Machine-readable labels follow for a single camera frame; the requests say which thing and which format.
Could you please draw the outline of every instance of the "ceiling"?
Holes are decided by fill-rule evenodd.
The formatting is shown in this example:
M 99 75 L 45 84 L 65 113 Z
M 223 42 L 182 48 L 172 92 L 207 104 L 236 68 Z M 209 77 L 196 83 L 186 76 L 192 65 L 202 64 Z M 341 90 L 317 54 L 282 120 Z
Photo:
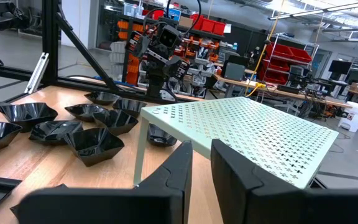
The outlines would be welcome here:
M 239 4 L 239 7 L 249 6 L 261 10 L 268 11 L 277 15 L 277 10 L 280 9 L 282 0 L 228 0 Z M 322 9 L 332 6 L 341 6 L 358 2 L 358 0 L 286 0 L 282 8 L 282 14 L 292 14 L 296 12 L 310 11 L 314 9 Z M 341 12 L 330 12 L 325 14 L 317 14 L 311 16 L 303 16 L 296 18 L 285 19 L 289 22 L 300 22 L 306 25 L 317 24 L 323 29 L 336 28 L 348 29 L 358 28 L 358 8 L 350 9 Z M 353 38 L 358 38 L 357 32 L 332 32 L 331 34 L 338 39 L 348 38 L 350 35 Z

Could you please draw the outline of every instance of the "red storage bin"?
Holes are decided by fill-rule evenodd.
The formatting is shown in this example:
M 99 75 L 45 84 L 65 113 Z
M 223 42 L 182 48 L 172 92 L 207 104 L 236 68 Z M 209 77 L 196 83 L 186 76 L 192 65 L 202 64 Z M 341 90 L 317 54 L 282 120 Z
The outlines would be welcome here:
M 190 16 L 190 19 L 192 19 L 193 23 L 194 23 L 196 21 L 197 17 L 198 17 L 198 14 L 193 14 Z M 201 26 L 203 25 L 203 21 L 204 21 L 204 16 L 200 15 L 200 19 L 198 20 L 197 24 L 193 27 L 193 29 L 200 30 Z
M 268 55 L 271 55 L 273 51 L 273 44 L 269 44 L 266 48 L 266 51 Z M 276 44 L 273 55 L 285 58 L 293 58 L 293 53 L 290 48 L 281 44 Z
M 216 22 L 215 21 L 215 26 L 214 26 L 214 30 L 213 33 L 217 34 L 217 35 L 223 35 L 224 33 L 224 27 L 226 27 L 226 24 L 223 22 Z
M 157 10 L 157 11 L 153 12 L 153 19 L 158 20 L 159 17 L 162 17 L 163 15 L 164 15 L 163 10 Z
M 270 61 L 270 64 L 266 61 L 263 62 L 264 63 L 264 69 L 266 70 L 267 66 L 269 68 L 272 69 L 276 69 L 276 70 L 280 70 L 283 72 L 288 72 L 290 71 L 290 67 L 288 66 L 288 64 L 286 62 L 280 61 L 280 60 L 276 60 L 276 59 L 272 59 Z
M 260 72 L 258 73 L 258 79 L 264 80 L 265 82 L 269 82 L 269 83 L 285 85 L 287 83 L 288 77 L 286 74 L 272 72 L 272 71 L 265 72 L 264 69 L 261 69 Z
M 292 57 L 293 59 L 301 61 L 301 62 L 306 62 L 306 63 L 311 62 L 311 57 L 305 50 L 296 49 L 294 47 L 289 47 L 289 49 L 291 50 L 291 52 L 293 54 L 293 57 Z
M 212 32 L 214 30 L 215 21 L 209 19 L 203 19 L 203 25 L 201 31 Z

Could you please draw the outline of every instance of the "concrete floor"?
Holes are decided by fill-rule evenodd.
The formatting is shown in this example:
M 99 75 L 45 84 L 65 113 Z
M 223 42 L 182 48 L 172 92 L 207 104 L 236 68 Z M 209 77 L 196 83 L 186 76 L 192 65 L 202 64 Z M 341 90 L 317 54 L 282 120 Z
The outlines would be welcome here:
M 41 39 L 19 37 L 15 32 L 0 32 L 0 59 L 10 67 L 33 70 L 42 51 Z M 108 53 L 91 50 L 92 55 L 110 74 Z M 87 64 L 79 51 L 73 47 L 59 48 L 59 75 L 96 76 L 96 72 Z M 0 90 L 0 101 L 16 96 L 24 91 L 26 82 L 0 77 L 0 86 L 9 85 Z M 213 99 L 208 92 L 207 99 Z M 337 128 L 338 120 L 331 118 L 326 122 L 314 123 L 335 129 L 339 134 L 330 152 L 324 158 L 317 177 L 329 188 L 358 188 L 358 132 L 350 133 Z

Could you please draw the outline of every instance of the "storage shelf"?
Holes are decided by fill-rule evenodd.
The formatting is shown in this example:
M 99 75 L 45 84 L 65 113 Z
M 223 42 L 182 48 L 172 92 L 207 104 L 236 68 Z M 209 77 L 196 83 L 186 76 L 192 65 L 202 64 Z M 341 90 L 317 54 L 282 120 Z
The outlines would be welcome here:
M 273 72 L 282 73 L 282 74 L 287 74 L 287 75 L 290 74 L 289 72 L 284 72 L 284 71 L 277 70 L 277 69 L 272 69 L 272 68 L 267 68 L 267 70 L 268 70 L 268 71 L 273 71 Z
M 281 57 L 281 56 L 277 56 L 277 55 L 273 55 L 272 58 L 280 59 L 280 60 L 283 60 L 283 61 L 286 61 L 286 62 L 298 63 L 298 64 L 301 64 L 301 65 L 308 65 L 309 64 L 308 62 L 301 62 L 299 60 L 285 58 L 285 57 Z
M 143 24 L 143 19 L 139 19 L 139 18 L 136 18 L 136 17 L 132 17 L 132 16 L 125 16 L 123 14 L 121 15 L 117 15 L 118 18 L 120 19 L 124 19 L 124 20 L 133 20 L 134 22 L 138 22 L 138 23 L 141 23 Z M 158 22 L 154 19 L 149 19 L 147 18 L 147 22 L 148 23 L 155 23 L 155 22 Z M 183 27 L 183 26 L 178 26 L 177 28 L 179 31 L 183 31 L 183 32 L 186 32 L 188 30 L 187 27 Z M 217 39 L 217 40 L 223 40 L 224 39 L 224 36 L 223 35 L 217 35 L 217 34 L 212 34 L 212 33 L 209 33 L 209 32 L 204 32 L 204 31 L 201 31 L 201 30 L 195 30 L 195 29 L 192 29 L 190 31 L 191 34 L 196 34 L 196 35 L 200 35 L 202 37 L 209 37 L 209 38 L 212 38 L 212 39 Z

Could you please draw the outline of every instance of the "light green perforated shelf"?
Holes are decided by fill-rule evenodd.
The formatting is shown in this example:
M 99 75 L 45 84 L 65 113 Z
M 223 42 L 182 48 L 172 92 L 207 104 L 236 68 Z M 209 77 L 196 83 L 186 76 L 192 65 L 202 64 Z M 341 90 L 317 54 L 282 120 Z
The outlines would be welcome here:
M 140 115 L 180 141 L 192 140 L 207 158 L 212 139 L 220 139 L 299 188 L 308 185 L 338 135 L 244 97 L 146 107 Z

